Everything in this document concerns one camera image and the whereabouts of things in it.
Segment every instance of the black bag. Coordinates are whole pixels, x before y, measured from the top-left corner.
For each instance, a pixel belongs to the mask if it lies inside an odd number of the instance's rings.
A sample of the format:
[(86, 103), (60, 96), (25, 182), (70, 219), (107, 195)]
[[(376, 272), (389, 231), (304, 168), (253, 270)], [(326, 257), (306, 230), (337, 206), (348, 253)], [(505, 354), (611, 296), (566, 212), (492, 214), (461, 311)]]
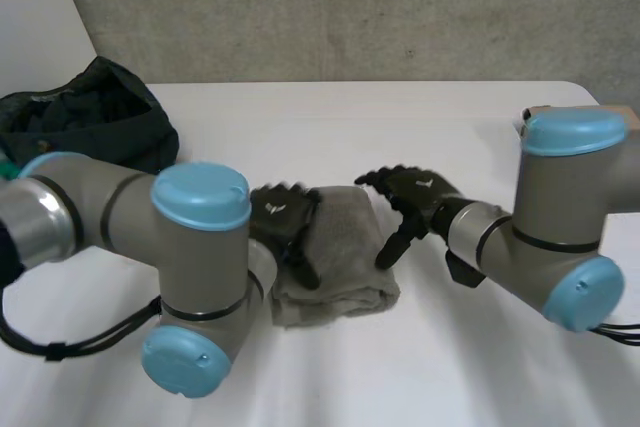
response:
[(0, 99), (0, 147), (18, 167), (52, 151), (156, 174), (175, 163), (178, 133), (144, 83), (96, 57), (68, 84)]

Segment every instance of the concrete wall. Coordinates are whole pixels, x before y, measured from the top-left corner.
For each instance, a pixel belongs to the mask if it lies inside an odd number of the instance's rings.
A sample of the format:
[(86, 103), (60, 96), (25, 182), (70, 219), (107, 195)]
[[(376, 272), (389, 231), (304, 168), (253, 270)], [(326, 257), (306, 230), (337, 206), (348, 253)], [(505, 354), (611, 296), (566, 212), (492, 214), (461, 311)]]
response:
[(640, 104), (639, 0), (75, 0), (147, 82), (569, 80)]

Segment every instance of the white table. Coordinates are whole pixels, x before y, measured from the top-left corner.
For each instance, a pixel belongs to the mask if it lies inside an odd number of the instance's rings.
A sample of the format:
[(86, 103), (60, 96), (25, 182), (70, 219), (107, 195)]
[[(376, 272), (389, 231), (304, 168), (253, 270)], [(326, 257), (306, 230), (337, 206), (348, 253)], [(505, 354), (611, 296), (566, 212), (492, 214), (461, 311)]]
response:
[[(252, 185), (349, 184), (383, 165), (441, 172), (469, 197), (513, 205), (518, 139), (532, 105), (594, 104), (563, 82), (155, 85), (182, 157), (223, 162)], [(276, 154), (269, 158), (269, 149)], [(472, 174), (471, 169), (479, 174)], [(385, 234), (398, 217), (374, 205)], [(608, 225), (603, 251), (633, 280), (638, 219)], [(0, 425), (635, 426), (640, 349), (563, 332), (493, 285), (454, 284), (428, 237), (394, 268), (389, 312), (283, 331), (265, 309), (210, 397), (165, 393), (139, 364), (147, 325), (95, 357), (45, 364), (0, 346)], [(46, 265), (7, 292), (7, 315), (39, 341), (102, 331), (157, 293), (154, 269), (98, 251)], [(640, 319), (630, 294), (626, 320)]]

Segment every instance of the light blue joint cap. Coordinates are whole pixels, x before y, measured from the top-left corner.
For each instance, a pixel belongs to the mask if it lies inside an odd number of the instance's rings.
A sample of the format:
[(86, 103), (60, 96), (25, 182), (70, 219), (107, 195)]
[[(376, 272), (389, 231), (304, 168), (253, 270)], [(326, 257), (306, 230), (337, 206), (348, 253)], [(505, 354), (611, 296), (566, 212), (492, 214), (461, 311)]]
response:
[(624, 117), (603, 109), (556, 108), (527, 121), (522, 150), (543, 157), (588, 154), (622, 142)]
[(73, 156), (87, 157), (86, 155), (79, 154), (77, 152), (48, 152), (46, 154), (39, 155), (38, 157), (35, 157), (31, 159), (29, 162), (27, 162), (27, 165), (25, 165), (20, 171), (20, 174), (18, 174), (18, 178), (24, 179), (25, 177), (29, 177), (31, 174), (35, 172), (35, 170), (38, 167), (50, 161), (51, 159), (57, 159), (59, 157), (73, 157)]
[(232, 230), (251, 215), (247, 179), (230, 167), (207, 162), (162, 171), (151, 201), (168, 219), (195, 230)]
[(600, 325), (613, 312), (624, 291), (620, 268), (608, 257), (589, 259), (556, 285), (542, 314), (573, 332)]
[(218, 388), (231, 371), (231, 361), (206, 337), (163, 325), (153, 329), (144, 341), (142, 368), (164, 390), (197, 399)]

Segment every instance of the folded towel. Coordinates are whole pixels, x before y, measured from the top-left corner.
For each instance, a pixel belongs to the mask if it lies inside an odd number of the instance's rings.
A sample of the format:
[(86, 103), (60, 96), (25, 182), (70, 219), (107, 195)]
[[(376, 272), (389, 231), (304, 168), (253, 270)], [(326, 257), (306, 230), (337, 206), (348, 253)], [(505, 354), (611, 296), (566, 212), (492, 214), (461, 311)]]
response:
[(382, 312), (400, 295), (392, 270), (374, 265), (384, 239), (367, 193), (358, 187), (318, 190), (322, 202), (304, 251), (321, 284), (307, 290), (280, 272), (271, 294), (275, 325), (320, 325), (342, 315)]

